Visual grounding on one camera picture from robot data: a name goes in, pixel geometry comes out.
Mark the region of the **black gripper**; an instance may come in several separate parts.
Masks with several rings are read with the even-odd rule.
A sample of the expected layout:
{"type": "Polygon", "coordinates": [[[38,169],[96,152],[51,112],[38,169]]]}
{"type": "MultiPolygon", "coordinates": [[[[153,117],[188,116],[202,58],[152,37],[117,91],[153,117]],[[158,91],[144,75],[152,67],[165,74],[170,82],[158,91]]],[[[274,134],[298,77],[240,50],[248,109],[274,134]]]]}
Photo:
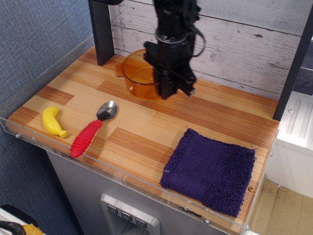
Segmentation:
{"type": "Polygon", "coordinates": [[[159,94],[167,99],[182,90],[188,96],[195,93],[196,77],[190,68],[194,46],[184,41],[179,44],[145,42],[144,59],[154,68],[154,80],[159,94]]]}

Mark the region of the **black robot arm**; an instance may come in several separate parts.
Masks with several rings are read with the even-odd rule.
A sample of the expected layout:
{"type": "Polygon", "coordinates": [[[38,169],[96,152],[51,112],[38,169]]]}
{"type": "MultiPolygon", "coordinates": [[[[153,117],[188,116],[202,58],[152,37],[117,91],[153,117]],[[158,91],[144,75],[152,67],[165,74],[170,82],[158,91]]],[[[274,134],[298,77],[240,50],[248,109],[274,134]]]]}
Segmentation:
{"type": "Polygon", "coordinates": [[[156,0],[157,43],[145,42],[144,59],[154,68],[158,94],[167,99],[182,90],[195,93],[196,77],[190,68],[196,37],[203,34],[195,27],[200,7],[195,0],[156,0]]]}

